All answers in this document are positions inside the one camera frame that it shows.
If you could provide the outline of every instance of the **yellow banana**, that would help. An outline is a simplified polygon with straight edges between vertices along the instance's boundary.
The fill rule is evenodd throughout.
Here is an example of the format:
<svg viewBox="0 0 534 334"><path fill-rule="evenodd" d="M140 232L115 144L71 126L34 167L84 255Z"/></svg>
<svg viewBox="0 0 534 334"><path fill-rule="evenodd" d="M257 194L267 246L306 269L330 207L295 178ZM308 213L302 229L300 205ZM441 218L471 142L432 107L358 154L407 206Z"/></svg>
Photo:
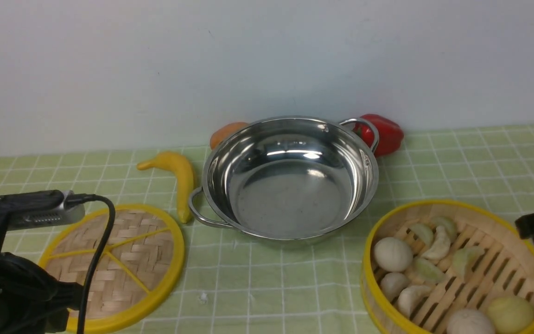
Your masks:
<svg viewBox="0 0 534 334"><path fill-rule="evenodd" d="M137 169L144 171L150 168L164 169L174 173L176 177L176 213L180 222L186 224L193 218L189 209L189 195L195 188L195 172L190 161L182 154L172 151L160 152L154 159L137 164Z"/></svg>

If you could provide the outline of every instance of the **red bell pepper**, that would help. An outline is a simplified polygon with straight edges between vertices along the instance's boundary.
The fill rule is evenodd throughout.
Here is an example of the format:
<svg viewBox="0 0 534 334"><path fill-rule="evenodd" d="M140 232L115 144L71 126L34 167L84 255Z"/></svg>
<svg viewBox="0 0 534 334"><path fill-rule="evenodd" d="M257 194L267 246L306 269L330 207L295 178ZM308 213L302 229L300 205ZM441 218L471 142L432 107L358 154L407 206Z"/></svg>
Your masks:
<svg viewBox="0 0 534 334"><path fill-rule="evenodd" d="M405 133L397 123L377 114L365 114L360 116L360 118L373 123L379 131L380 140L378 147L374 152L376 157L391 154L400 148L401 142L403 141L403 138L405 138ZM356 123L354 132L360 136L368 146L372 145L375 136L367 125Z"/></svg>

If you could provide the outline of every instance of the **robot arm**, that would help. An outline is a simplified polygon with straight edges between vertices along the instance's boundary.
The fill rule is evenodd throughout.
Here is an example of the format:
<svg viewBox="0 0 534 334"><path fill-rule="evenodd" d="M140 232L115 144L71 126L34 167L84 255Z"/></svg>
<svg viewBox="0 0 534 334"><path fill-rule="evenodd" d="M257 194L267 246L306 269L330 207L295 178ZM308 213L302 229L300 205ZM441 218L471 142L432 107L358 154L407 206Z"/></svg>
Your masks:
<svg viewBox="0 0 534 334"><path fill-rule="evenodd" d="M109 206L108 227L99 245L104 247L114 222L114 207L104 197L59 190L0 196L0 334L64 332L68 308L85 309L87 287L100 256L93 259L85 288L57 281L32 261L1 249L7 231L73 224L85 215L83 203L93 200Z"/></svg>

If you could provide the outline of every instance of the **yellow rim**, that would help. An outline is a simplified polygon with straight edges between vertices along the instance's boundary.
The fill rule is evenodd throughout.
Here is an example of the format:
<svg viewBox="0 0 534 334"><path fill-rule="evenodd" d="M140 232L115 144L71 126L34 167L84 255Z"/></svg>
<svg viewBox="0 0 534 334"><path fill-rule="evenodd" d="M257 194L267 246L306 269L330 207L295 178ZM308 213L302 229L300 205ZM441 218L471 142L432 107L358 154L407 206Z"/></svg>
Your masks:
<svg viewBox="0 0 534 334"><path fill-rule="evenodd" d="M397 309L390 304L390 302L384 297L384 294L382 293L382 290L380 289L378 283L376 283L376 279L372 270L372 264L370 263L370 249L372 248L372 243L376 234L376 231L378 228L386 222L386 220L394 215L395 213L402 211L404 209L407 209L409 207L413 206L420 206L420 205L434 205L434 204L444 204L444 205L456 205L459 207L464 207L466 209L470 209L473 211L476 211L477 213L484 214L485 216L488 216L498 222L499 224L502 224L505 226L508 230L511 232L518 234L517 230L511 226L508 222L506 222L504 219L496 216L495 214L492 214L488 211L485 211L479 207L469 205L467 203L461 203L458 201L453 201L449 199L441 199L441 200L426 200L426 201L416 201L413 203L408 203L406 205L399 206L392 210L391 212L388 212L381 218L376 225L372 228L372 231L370 231L368 239L366 241L365 251L364 251L364 258L362 259L362 263L364 264L365 271L362 274L365 274L366 277L366 284L368 287L362 287L362 289L368 288L370 292L372 293L373 298L375 299L375 302L380 306L380 308L386 313L397 325L399 325L403 330L410 334L430 334L427 330L424 330L423 328L420 328L419 326L415 325L413 322L409 321L406 317L404 317ZM529 241L523 240L528 250L533 254L534 256L534 246ZM366 306L366 309L368 310L368 313L370 314L370 317L373 319L373 322L375 325L380 329L381 332L384 334L387 334L388 331L382 328L379 321L373 316L373 313L371 312L370 306L368 305L367 299L365 299L365 291L362 290L362 297L364 298L364 304ZM534 321L528 325L525 330L520 332L519 334L532 334L534 333Z"/></svg>
<svg viewBox="0 0 534 334"><path fill-rule="evenodd" d="M159 233L159 232L165 232L170 231L172 233L172 237L174 238L174 251L172 254L172 262L170 264L170 267L168 268L168 271L166 271L165 276L162 278L160 283L157 285L157 287L154 290L151 290L148 292L147 289L146 292L148 292L147 296L142 299L139 303L135 304L134 306L126 309L125 311L122 311L120 313L117 313L116 315L112 315L111 317L107 317L104 319L92 319L92 320L86 320L85 322L85 330L86 332L90 334L106 334L106 333L112 333L116 332L117 330L121 330L123 328L127 328L131 325L134 325L135 323L139 322L141 319L152 313L164 300L168 297L170 292L172 292L172 289L174 288L174 285L176 285L176 282L178 281L178 278L180 277L180 273L183 269L184 264L184 239L182 231L180 230L180 227L174 219L166 212L161 211L160 209L156 209L155 207L148 206L148 205L118 205L116 207L116 210L141 210L146 211L151 214L154 214L158 218L161 218L167 228L157 230L152 233L146 233L143 235L138 236L144 237L153 233ZM81 222L78 222L76 224L70 225L65 231L61 232L58 237L56 237L44 250L43 255L41 256L40 260L38 261L38 265L41 268L46 268L47 263L51 258L58 257L58 255L52 256L52 252L57 247L57 244L67 237L69 233L74 231L76 228L80 227L85 222L91 220L92 218L99 216L101 214L108 214L108 209L102 209L90 214L87 214ZM76 317L70 317L67 321L67 330L69 332L76 332L77 331L77 318Z"/></svg>

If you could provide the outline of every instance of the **plastic vegetable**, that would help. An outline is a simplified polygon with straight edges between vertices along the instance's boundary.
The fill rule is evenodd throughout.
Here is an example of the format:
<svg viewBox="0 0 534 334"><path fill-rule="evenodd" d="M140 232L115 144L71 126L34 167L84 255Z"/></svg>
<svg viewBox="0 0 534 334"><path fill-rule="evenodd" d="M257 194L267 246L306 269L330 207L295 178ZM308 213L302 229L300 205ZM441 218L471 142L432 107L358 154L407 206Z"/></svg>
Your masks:
<svg viewBox="0 0 534 334"><path fill-rule="evenodd" d="M427 246L432 245L432 241L434 241L434 232L432 232L432 229L425 225L420 223L415 223L409 226L409 229L417 235L418 238L421 239Z"/></svg>
<svg viewBox="0 0 534 334"><path fill-rule="evenodd" d="M498 334L516 334L534 320L534 308L519 296L507 296L492 300L485 312Z"/></svg>
<svg viewBox="0 0 534 334"><path fill-rule="evenodd" d="M449 318L447 334L495 334L490 319L477 309L464 308Z"/></svg>
<svg viewBox="0 0 534 334"><path fill-rule="evenodd" d="M479 246L465 247L454 252L452 268L456 272L457 277L465 282L467 275L471 271L471 267L483 254L485 254L485 251Z"/></svg>
<svg viewBox="0 0 534 334"><path fill-rule="evenodd" d="M380 141L375 151L375 156L383 156L395 152L401 147L401 141L405 137L403 130L397 123L377 114L365 114L360 116L373 123L379 131ZM375 139L372 130L364 124L356 123L354 132L364 140L368 146L372 145Z"/></svg>
<svg viewBox="0 0 534 334"><path fill-rule="evenodd" d="M380 289L382 293L388 299L389 302L392 302L403 289L405 289L409 283L409 279L406 275L402 273L388 273L384 275L382 281L380 281Z"/></svg>
<svg viewBox="0 0 534 334"><path fill-rule="evenodd" d="M176 177L176 214L182 223L187 223L193 215L189 209L189 195L195 188L195 172L190 161L182 154L172 151L160 152L154 159L137 164L137 169L144 171L150 168L164 169L174 173Z"/></svg>
<svg viewBox="0 0 534 334"><path fill-rule="evenodd" d="M412 285L403 289L397 300L397 308L405 317L409 318L413 309L421 302L421 299L432 292L427 285Z"/></svg>
<svg viewBox="0 0 534 334"><path fill-rule="evenodd" d="M220 129L218 129L218 131L214 132L213 135L211 135L211 138L210 138L210 148L213 150L214 148L216 148L224 139L226 139L229 135L231 135L232 133L235 133L236 131L242 129L243 127L245 127L246 125L248 125L248 123L245 123L245 122L235 122L235 123L230 123L230 124L227 124L223 127L221 127Z"/></svg>
<svg viewBox="0 0 534 334"><path fill-rule="evenodd" d="M413 261L413 266L418 275L428 282L437 284L446 278L446 275L442 270L424 258L416 258Z"/></svg>
<svg viewBox="0 0 534 334"><path fill-rule="evenodd" d="M421 254L421 256L429 260L441 260L449 253L450 249L451 239L449 239L449 235L446 233L446 228L444 226L438 226L436 228L436 239L432 247L426 250L424 254Z"/></svg>
<svg viewBox="0 0 534 334"><path fill-rule="evenodd" d="M393 237L380 239L374 247L374 258L386 271L403 271L413 262L413 252L405 241Z"/></svg>
<svg viewBox="0 0 534 334"><path fill-rule="evenodd" d="M432 221L432 224L434 224L435 227L438 226L444 226L446 229L446 233L449 235L449 238L451 239L451 243L456 240L456 224L453 222L451 218L444 217L444 216L437 216L433 217L430 221Z"/></svg>

